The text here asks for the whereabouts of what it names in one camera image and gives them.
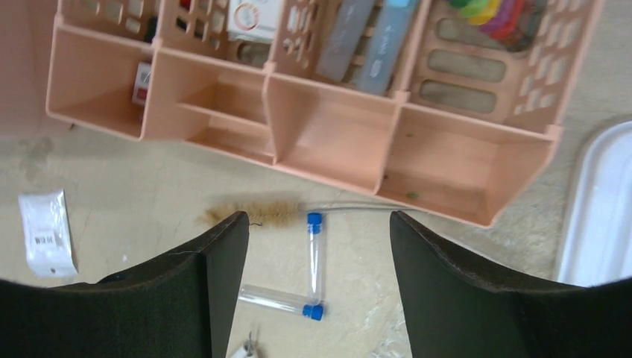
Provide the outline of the clear test tube rack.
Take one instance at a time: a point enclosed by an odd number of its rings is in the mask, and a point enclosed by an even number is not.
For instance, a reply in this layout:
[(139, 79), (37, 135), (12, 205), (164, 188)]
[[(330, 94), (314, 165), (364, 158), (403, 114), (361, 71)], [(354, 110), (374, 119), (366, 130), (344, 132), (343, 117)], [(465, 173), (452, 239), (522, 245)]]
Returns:
[(401, 303), (393, 309), (369, 357), (413, 357)]

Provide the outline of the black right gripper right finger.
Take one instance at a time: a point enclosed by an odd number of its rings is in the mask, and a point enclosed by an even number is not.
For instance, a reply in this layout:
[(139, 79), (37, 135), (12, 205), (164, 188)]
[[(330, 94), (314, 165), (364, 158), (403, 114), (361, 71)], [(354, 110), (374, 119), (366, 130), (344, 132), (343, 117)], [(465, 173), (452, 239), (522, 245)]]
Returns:
[(493, 262), (402, 211), (391, 250), (414, 357), (629, 357), (631, 280), (580, 287)]

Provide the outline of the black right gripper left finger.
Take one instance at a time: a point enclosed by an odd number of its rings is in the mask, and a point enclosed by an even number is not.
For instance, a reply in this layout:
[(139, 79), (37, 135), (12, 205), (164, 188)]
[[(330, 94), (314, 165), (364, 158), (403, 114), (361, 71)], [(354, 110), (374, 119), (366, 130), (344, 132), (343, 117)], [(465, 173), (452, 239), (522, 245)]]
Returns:
[(1, 282), (3, 357), (224, 357), (249, 241), (238, 211), (97, 283)]

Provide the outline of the clay pipe triangle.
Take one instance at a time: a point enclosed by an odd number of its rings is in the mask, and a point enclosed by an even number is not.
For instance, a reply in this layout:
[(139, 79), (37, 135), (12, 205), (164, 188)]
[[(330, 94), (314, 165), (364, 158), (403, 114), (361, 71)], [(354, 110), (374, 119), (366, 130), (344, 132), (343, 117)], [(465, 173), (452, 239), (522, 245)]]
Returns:
[(230, 356), (230, 358), (259, 358), (256, 340), (249, 332), (247, 340)]

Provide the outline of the test tube brush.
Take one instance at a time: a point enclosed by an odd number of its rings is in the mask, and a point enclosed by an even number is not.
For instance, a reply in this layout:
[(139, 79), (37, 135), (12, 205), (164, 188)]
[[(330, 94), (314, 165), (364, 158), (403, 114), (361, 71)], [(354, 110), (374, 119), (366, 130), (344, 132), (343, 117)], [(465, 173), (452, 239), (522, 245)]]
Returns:
[(305, 202), (298, 200), (227, 201), (207, 207), (195, 219), (198, 224), (209, 227), (231, 216), (245, 212), (250, 224), (255, 227), (288, 227), (304, 219), (308, 213), (321, 214), (353, 211), (409, 211), (409, 207), (396, 204), (381, 204), (369, 201)]

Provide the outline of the white plastic packet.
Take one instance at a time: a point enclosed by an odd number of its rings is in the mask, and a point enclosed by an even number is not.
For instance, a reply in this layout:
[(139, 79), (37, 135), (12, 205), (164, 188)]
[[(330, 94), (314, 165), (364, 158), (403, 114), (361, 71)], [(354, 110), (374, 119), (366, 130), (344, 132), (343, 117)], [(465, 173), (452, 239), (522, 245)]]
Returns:
[(37, 277), (77, 275), (64, 191), (25, 193), (18, 201), (31, 271)]

